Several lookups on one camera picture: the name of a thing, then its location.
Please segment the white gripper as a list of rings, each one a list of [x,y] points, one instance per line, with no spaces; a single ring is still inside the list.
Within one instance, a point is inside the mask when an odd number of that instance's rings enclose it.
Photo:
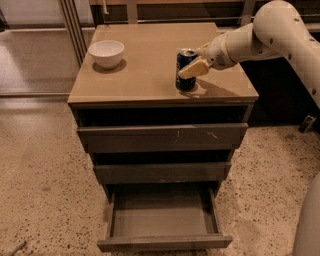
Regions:
[[[235,66],[236,63],[231,59],[227,50],[227,36],[227,33],[221,34],[211,42],[197,48],[196,52],[202,58],[198,57],[183,67],[178,72],[178,76],[182,79],[190,79],[207,74],[210,68],[224,70]]]

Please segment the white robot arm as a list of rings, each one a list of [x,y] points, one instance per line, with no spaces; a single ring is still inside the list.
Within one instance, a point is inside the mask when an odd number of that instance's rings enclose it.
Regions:
[[[320,105],[320,44],[294,6],[284,0],[263,5],[251,23],[215,37],[196,53],[198,57],[177,72],[179,77],[198,77],[247,60],[283,57]],[[320,173],[305,195],[292,256],[320,256]]]

